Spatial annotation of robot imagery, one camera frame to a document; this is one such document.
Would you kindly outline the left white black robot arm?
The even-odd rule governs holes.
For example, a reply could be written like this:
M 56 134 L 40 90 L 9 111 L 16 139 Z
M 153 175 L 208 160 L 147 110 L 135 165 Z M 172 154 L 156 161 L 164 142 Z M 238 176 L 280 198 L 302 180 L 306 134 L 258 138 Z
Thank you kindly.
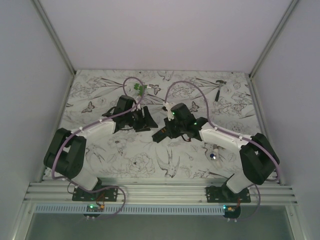
M 81 187 L 89 200 L 96 201 L 102 195 L 102 188 L 97 185 L 99 179 L 84 167 L 87 145 L 126 126 L 136 132 L 146 132 L 158 127 L 147 106 L 141 107 L 139 101 L 122 95 L 116 106 L 111 107 L 96 122 L 74 130 L 59 128 L 53 136 L 43 163 L 51 169 L 52 174 L 61 175 L 53 175 L 53 179 L 66 178 Z

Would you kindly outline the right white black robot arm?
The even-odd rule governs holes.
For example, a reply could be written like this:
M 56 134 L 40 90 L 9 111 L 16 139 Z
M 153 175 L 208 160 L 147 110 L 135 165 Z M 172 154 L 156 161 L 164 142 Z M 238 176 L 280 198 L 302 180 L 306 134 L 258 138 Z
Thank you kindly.
M 210 144 L 216 144 L 240 157 L 242 169 L 226 180 L 221 190 L 226 202 L 234 202 L 240 192 L 251 185 L 262 185 L 274 170 L 279 169 L 279 159 L 267 138 L 236 133 L 210 122 L 208 118 L 195 116 L 184 103 L 164 102 L 167 118 L 165 133 L 169 138 L 188 136 Z

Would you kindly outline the black fuse box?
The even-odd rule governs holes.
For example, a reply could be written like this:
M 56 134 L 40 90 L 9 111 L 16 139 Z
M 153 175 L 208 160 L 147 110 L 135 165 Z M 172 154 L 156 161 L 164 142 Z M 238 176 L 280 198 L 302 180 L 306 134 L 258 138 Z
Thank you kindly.
M 159 131 L 157 131 L 155 134 L 152 135 L 152 140 L 155 143 L 160 143 L 165 138 L 168 138 L 169 135 L 170 135 L 170 133 L 169 133 L 167 127 L 163 127 Z

